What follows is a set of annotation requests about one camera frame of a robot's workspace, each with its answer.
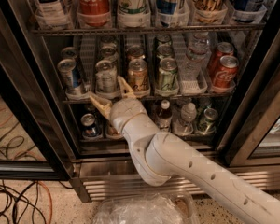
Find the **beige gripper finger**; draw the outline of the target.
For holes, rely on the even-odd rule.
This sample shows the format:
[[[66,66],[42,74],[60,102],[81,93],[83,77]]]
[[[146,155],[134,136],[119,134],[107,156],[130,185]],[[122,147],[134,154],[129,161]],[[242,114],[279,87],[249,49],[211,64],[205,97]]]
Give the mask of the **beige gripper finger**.
[[[134,95],[133,89],[131,86],[127,83],[124,77],[117,76],[117,81],[120,88],[120,93],[122,98],[136,98]]]
[[[97,96],[92,92],[90,93],[90,100],[103,117],[110,119],[110,111],[113,105],[110,100]]]

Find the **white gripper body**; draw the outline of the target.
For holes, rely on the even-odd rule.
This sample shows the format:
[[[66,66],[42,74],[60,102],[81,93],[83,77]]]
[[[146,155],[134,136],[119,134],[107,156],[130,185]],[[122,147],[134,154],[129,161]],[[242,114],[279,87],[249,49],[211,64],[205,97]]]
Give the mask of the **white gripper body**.
[[[121,99],[111,108],[110,123],[121,133],[125,124],[139,114],[146,114],[146,110],[138,99]]]

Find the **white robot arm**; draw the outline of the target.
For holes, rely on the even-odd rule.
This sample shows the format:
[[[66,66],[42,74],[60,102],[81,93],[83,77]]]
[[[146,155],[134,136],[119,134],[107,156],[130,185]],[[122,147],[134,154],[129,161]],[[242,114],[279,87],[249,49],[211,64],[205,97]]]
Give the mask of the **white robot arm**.
[[[245,224],[280,224],[280,201],[209,160],[194,147],[160,130],[126,80],[118,76],[121,99],[115,103],[94,93],[90,100],[123,135],[138,174],[150,186],[173,175],[186,178]]]

